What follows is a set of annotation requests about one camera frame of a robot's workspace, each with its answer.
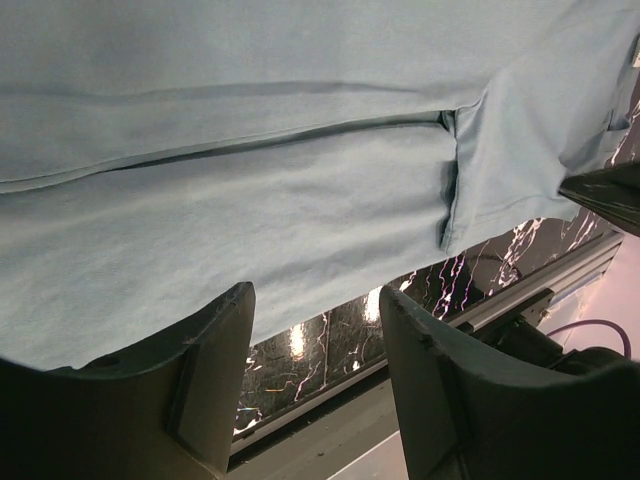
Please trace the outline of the aluminium frame rail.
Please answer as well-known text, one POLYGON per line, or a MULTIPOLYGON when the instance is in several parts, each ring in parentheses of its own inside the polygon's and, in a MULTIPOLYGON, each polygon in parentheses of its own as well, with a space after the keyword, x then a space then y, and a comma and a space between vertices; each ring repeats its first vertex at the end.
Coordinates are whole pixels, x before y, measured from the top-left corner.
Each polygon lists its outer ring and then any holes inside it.
POLYGON ((451 327, 469 324, 473 331, 477 331, 541 291, 548 289, 558 294, 579 288, 608 269, 623 240, 622 233, 606 232, 446 320, 446 323, 451 327))

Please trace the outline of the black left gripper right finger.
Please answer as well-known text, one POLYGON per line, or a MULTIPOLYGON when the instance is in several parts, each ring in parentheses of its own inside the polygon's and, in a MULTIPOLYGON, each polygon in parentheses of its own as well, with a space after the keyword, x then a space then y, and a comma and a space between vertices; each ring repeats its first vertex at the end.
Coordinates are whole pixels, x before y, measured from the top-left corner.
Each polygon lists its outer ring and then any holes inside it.
POLYGON ((639 365, 570 375, 506 355, 385 287, 380 315, 412 479, 635 479, 639 365))

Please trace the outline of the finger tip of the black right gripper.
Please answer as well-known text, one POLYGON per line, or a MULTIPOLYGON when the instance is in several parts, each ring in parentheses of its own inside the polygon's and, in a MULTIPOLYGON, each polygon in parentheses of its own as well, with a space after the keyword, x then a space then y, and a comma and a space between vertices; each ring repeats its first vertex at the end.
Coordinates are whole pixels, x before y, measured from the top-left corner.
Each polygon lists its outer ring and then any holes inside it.
POLYGON ((638 162, 568 177, 559 194, 629 234, 639 233, 638 162))

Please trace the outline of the grey blue t shirt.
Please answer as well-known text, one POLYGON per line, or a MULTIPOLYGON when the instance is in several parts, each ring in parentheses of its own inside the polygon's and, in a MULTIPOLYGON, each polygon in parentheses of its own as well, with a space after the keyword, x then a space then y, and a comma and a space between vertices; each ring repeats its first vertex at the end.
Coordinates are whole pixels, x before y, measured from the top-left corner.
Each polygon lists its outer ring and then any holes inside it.
POLYGON ((240 281, 263 341, 537 218, 624 137, 635 1, 5 1, 1 354, 240 281))

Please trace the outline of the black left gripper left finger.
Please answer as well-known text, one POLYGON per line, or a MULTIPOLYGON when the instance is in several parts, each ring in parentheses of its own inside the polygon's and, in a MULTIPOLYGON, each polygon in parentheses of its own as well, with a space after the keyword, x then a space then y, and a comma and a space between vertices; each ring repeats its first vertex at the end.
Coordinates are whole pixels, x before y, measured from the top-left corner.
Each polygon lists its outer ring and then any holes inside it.
POLYGON ((81 369, 1 364, 5 479, 220 479, 255 310, 241 282, 81 369))

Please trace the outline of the right arm base joint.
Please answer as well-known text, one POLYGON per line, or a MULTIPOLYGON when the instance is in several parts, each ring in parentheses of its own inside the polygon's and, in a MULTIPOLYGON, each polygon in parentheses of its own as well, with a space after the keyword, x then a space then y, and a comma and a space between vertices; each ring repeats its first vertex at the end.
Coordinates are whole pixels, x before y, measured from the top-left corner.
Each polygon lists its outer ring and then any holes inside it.
POLYGON ((495 320, 474 332, 473 337, 518 360, 570 375, 585 375, 612 364, 630 361, 632 355, 631 339, 627 332, 614 322, 602 319, 579 320, 544 334, 527 322, 523 314, 517 314, 495 320), (563 347, 551 339, 552 335, 583 326, 603 326, 614 330, 620 337, 622 352, 595 346, 565 353, 563 347))

